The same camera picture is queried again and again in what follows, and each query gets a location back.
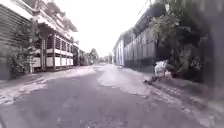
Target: sky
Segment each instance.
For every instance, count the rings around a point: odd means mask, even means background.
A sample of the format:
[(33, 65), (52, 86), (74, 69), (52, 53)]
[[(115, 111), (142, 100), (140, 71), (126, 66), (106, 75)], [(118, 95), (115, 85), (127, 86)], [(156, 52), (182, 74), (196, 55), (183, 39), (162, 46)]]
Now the sky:
[(112, 52), (119, 35), (131, 28), (146, 0), (54, 0), (78, 28), (80, 48), (99, 56)]

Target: white building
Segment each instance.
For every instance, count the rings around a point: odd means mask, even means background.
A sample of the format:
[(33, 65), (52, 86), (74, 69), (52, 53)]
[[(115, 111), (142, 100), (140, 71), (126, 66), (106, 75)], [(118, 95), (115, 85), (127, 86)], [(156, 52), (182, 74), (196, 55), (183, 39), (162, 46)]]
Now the white building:
[(121, 36), (114, 47), (114, 63), (124, 66), (124, 40)]

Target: wet road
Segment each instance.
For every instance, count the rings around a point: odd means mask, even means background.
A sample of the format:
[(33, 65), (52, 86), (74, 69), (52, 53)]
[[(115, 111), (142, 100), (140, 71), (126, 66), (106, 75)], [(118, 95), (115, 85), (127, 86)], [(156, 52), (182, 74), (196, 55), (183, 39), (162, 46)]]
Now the wet road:
[(0, 92), (2, 127), (203, 128), (134, 72), (98, 65), (58, 74)]

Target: green foliage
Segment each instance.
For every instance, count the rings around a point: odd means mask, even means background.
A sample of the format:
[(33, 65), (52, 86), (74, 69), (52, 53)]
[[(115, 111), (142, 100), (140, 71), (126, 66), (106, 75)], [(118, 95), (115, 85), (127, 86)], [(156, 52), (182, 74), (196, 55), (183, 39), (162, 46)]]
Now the green foliage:
[(90, 60), (92, 60), (92, 61), (94, 61), (94, 62), (98, 60), (99, 55), (98, 55), (98, 53), (97, 53), (97, 51), (96, 51), (95, 48), (93, 48), (93, 49), (90, 51), (90, 53), (89, 53), (89, 58), (90, 58)]
[[(8, 67), (10, 69), (11, 78), (17, 78), (29, 72), (30, 63), (34, 63), (35, 46), (38, 45), (40, 39), (37, 23), (22, 24), (15, 32), (15, 37), (23, 41), (18, 42), (18, 46), (9, 46), (10, 52), (6, 54)], [(35, 34), (32, 38), (31, 29), (34, 27)]]
[(158, 49), (168, 49), (166, 53), (159, 51), (161, 56), (169, 55), (169, 69), (175, 76), (200, 81), (203, 70), (203, 55), (200, 48), (203, 42), (200, 40), (206, 36), (196, 23), (188, 15), (189, 2), (187, 0), (164, 0), (169, 5), (165, 15), (154, 18), (150, 22), (154, 42)]

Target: wall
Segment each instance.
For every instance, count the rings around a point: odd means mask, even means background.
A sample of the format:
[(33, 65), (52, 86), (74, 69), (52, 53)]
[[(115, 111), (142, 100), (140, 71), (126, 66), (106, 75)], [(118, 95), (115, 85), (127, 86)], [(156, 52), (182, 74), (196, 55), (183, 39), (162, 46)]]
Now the wall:
[(119, 40), (114, 51), (115, 51), (115, 64), (124, 66), (124, 41), (122, 39)]
[(0, 4), (0, 80), (10, 79), (10, 71), (7, 64), (7, 56), (14, 55), (21, 44), (29, 41), (27, 35), (18, 34), (30, 21), (14, 12), (14, 6), (7, 8), (6, 3)]
[(146, 28), (124, 47), (126, 67), (152, 70), (155, 58), (155, 43), (150, 28)]

